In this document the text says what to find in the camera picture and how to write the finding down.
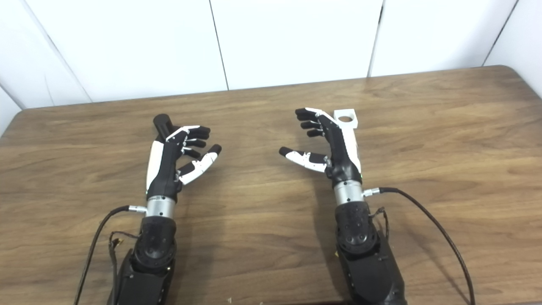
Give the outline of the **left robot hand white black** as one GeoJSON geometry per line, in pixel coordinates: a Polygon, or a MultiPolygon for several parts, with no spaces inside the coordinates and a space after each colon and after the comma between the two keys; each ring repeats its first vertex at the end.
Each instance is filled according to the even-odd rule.
{"type": "Polygon", "coordinates": [[[160,130],[151,146],[147,170],[147,199],[164,197],[177,202],[185,185],[203,175],[217,160],[222,147],[215,144],[205,153],[210,129],[200,125],[174,127],[171,132],[160,130]]]}

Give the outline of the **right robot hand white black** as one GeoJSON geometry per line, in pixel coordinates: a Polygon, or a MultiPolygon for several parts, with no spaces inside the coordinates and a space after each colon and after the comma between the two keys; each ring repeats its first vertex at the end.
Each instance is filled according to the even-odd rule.
{"type": "Polygon", "coordinates": [[[331,155],[292,150],[288,147],[281,147],[279,154],[306,169],[323,172],[332,181],[332,186],[347,181],[362,183],[355,137],[347,135],[347,130],[340,126],[340,121],[315,108],[298,108],[295,114],[301,122],[300,127],[307,130],[308,137],[321,136],[326,139],[331,155]]]}

